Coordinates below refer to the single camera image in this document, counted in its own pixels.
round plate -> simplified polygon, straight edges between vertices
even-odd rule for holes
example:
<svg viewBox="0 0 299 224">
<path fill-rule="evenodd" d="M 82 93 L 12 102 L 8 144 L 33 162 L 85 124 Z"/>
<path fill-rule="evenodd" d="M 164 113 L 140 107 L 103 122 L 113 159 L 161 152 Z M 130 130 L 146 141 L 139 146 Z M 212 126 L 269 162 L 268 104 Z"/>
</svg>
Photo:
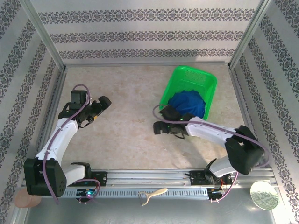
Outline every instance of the round plate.
<svg viewBox="0 0 299 224">
<path fill-rule="evenodd" d="M 265 181 L 257 181 L 250 188 L 251 198 L 257 207 L 264 210 L 275 209 L 278 205 L 278 193 Z"/>
</svg>

cable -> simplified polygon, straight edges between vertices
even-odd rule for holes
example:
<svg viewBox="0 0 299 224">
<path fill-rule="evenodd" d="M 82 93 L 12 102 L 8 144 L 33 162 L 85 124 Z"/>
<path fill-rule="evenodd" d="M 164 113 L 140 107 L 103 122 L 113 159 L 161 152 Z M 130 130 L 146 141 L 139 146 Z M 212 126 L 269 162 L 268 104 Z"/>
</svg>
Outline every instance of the cable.
<svg viewBox="0 0 299 224">
<path fill-rule="evenodd" d="M 56 197 L 51 185 L 50 185 L 50 182 L 48 180 L 48 177 L 47 177 L 47 173 L 46 173 L 46 161 L 47 161 L 47 157 L 48 157 L 48 154 L 49 154 L 49 151 L 51 149 L 51 146 L 55 140 L 55 138 L 57 137 L 57 135 L 59 134 L 60 131 L 62 131 L 62 128 L 70 121 L 72 120 L 75 116 L 77 116 L 84 108 L 86 105 L 88 105 L 90 103 L 90 92 L 89 92 L 89 89 L 87 88 L 86 85 L 84 84 L 78 84 L 78 85 L 75 85 L 74 88 L 72 90 L 75 90 L 78 86 L 83 86 L 86 91 L 87 91 L 87 100 L 85 101 L 85 103 L 83 104 L 83 106 L 76 112 L 74 113 L 70 118 L 68 118 L 58 129 L 57 131 L 54 133 L 53 135 L 53 138 L 50 140 L 49 144 L 48 144 L 48 147 L 47 147 L 47 150 L 45 152 L 45 156 L 43 158 L 43 177 L 45 179 L 45 182 L 46 182 L 46 185 L 49 189 L 49 192 L 51 194 L 51 196 L 54 198 L 54 201 L 56 204 L 59 204 L 59 200 L 58 198 Z"/>
<path fill-rule="evenodd" d="M 217 203 L 218 203 L 219 201 L 221 201 L 222 199 L 224 199 L 224 198 L 229 194 L 229 192 L 230 192 L 230 190 L 232 189 L 232 187 L 233 187 L 235 181 L 237 180 L 238 175 L 239 175 L 239 172 L 236 172 L 236 174 L 235 174 L 235 179 L 234 179 L 233 183 L 230 185 L 230 187 L 229 187 L 229 189 L 227 190 L 227 192 L 224 193 L 224 194 L 222 195 L 222 197 L 219 198 L 219 199 L 216 199 L 216 200 L 210 200 L 211 203 L 213 203 L 213 202 L 217 202 Z"/>
<path fill-rule="evenodd" d="M 264 145 L 262 145 L 262 144 L 259 143 L 258 141 L 254 140 L 254 139 L 251 139 L 251 138 L 249 138 L 249 137 L 247 137 L 247 136 L 245 136 L 245 135 L 238 134 L 238 133 L 235 133 L 235 132 L 226 130 L 226 129 L 224 129 L 224 128 L 221 128 L 221 127 L 217 127 L 217 126 L 214 126 L 214 125 L 212 125 L 212 124 L 205 123 L 205 122 L 203 122 L 203 121 L 170 121 L 170 120 L 161 119 L 161 118 L 160 118 L 159 116 L 157 116 L 156 113 L 155 113 L 155 109 L 156 109 L 157 107 L 160 107 L 160 106 L 165 106 L 165 105 L 163 105 L 163 104 L 158 104 L 157 106 L 155 106 L 155 107 L 153 108 L 153 115 L 154 115 L 154 117 L 157 118 L 158 120 L 160 120 L 160 121 L 162 121 L 162 122 L 164 122 L 164 123 L 168 123 L 168 124 L 198 124 L 198 125 L 205 125 L 205 126 L 208 126 L 208 127 L 214 128 L 214 129 L 217 129 L 217 130 L 219 130 L 219 131 L 222 131 L 222 132 L 225 132 L 225 133 L 229 133 L 229 134 L 238 136 L 238 137 L 240 137 L 240 138 L 246 139 L 246 140 L 251 141 L 252 143 L 258 145 L 259 147 L 261 147 L 261 148 L 264 150 L 264 152 L 267 154 L 267 160 L 265 161 L 265 163 L 262 164 L 262 165 L 258 165 L 258 166 L 256 166 L 256 167 L 257 167 L 257 168 L 260 168 L 260 167 L 264 167 L 264 166 L 266 166 L 266 165 L 269 164 L 269 162 L 270 162 L 270 152 L 269 152 L 269 150 L 268 150 Z"/>
<path fill-rule="evenodd" d="M 99 194 L 101 183 L 98 180 L 96 180 L 96 179 L 82 179 L 82 180 L 77 180 L 74 183 L 85 182 L 85 181 L 94 181 L 94 182 L 96 182 L 98 184 L 95 189 L 97 189 L 99 187 L 99 189 L 97 190 L 96 194 L 92 198 L 90 198 L 89 196 L 81 196 L 79 198 L 79 203 L 81 203 L 81 199 L 88 198 L 89 200 L 87 202 L 84 202 L 84 204 L 87 204 L 87 203 L 91 202 Z"/>
</svg>

wall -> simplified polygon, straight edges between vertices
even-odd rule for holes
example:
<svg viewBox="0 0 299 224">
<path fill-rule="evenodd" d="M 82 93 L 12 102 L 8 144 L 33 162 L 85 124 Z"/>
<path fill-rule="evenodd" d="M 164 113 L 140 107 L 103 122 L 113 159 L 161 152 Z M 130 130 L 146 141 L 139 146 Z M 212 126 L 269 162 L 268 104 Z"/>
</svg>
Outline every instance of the wall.
<svg viewBox="0 0 299 224">
<path fill-rule="evenodd" d="M 66 65 L 229 62 L 260 0 L 32 0 Z"/>
<path fill-rule="evenodd" d="M 274 0 L 235 67 L 251 125 L 271 149 L 290 217 L 299 222 L 298 0 Z"/>
<path fill-rule="evenodd" d="M 60 74 L 18 0 L 0 0 L 0 224 L 9 223 Z"/>
</svg>

metal bracket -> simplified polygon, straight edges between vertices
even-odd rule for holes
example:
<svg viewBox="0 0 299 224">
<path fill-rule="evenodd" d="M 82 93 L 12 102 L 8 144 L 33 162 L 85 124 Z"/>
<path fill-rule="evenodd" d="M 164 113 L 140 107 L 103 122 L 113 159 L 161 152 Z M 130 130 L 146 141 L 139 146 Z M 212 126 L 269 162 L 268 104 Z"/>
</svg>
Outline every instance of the metal bracket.
<svg viewBox="0 0 299 224">
<path fill-rule="evenodd" d="M 189 174 L 185 174 L 190 177 L 191 186 L 203 186 L 203 185 L 215 185 L 220 184 L 221 180 L 225 182 L 225 184 L 232 184 L 231 175 L 227 174 L 219 178 L 215 183 L 209 182 L 209 180 L 205 176 L 205 171 L 203 170 L 191 170 Z"/>
<path fill-rule="evenodd" d="M 92 171 L 91 179 L 96 179 L 100 182 L 101 187 L 105 187 L 107 183 L 107 172 Z M 86 181 L 71 184 L 70 187 L 96 187 L 96 182 Z"/>
</svg>

floor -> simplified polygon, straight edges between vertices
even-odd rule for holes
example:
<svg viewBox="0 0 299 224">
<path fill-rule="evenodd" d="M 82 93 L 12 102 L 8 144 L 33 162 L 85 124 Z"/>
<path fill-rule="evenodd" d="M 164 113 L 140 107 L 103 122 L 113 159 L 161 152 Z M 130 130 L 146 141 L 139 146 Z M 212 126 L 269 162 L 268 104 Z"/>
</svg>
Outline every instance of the floor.
<svg viewBox="0 0 299 224">
<path fill-rule="evenodd" d="M 85 84 L 93 99 L 112 101 L 90 126 L 70 141 L 62 166 L 80 161 L 92 169 L 204 168 L 226 150 L 205 139 L 155 135 L 152 108 L 157 105 L 175 66 L 69 68 L 58 111 L 70 101 L 76 84 Z M 238 127 L 243 124 L 226 65 L 195 66 L 213 73 L 218 84 L 209 121 Z"/>
</svg>

